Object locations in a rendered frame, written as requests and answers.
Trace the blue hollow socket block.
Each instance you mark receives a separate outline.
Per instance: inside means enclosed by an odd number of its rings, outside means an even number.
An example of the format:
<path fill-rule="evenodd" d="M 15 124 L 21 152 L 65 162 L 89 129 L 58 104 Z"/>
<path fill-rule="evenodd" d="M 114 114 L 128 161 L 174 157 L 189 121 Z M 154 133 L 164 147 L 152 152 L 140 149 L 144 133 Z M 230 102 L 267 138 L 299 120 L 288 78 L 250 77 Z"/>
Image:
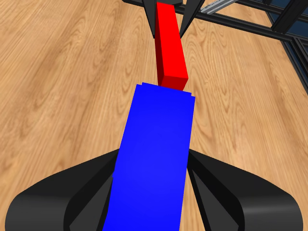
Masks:
<path fill-rule="evenodd" d="M 195 98 L 136 86 L 102 231 L 179 231 Z"/>

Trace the thin red peg bar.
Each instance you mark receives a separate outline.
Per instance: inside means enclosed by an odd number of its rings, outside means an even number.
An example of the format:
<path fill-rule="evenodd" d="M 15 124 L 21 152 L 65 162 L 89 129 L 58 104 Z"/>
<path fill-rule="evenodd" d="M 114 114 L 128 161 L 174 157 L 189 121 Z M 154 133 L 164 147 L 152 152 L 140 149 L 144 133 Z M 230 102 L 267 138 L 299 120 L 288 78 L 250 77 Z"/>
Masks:
<path fill-rule="evenodd" d="M 155 52 L 158 85 L 184 90 L 188 73 L 175 8 L 171 4 L 156 3 Z"/>

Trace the grey aluminium rail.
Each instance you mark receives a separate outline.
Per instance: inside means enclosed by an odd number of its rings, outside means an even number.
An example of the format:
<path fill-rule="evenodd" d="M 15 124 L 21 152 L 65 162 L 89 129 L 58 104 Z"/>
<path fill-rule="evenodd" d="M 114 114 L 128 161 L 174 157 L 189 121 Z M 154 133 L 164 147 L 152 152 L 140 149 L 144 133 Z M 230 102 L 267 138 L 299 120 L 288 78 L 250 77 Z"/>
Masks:
<path fill-rule="evenodd" d="M 238 0 L 216 0 L 215 2 L 200 9 L 201 13 L 213 14 Z"/>

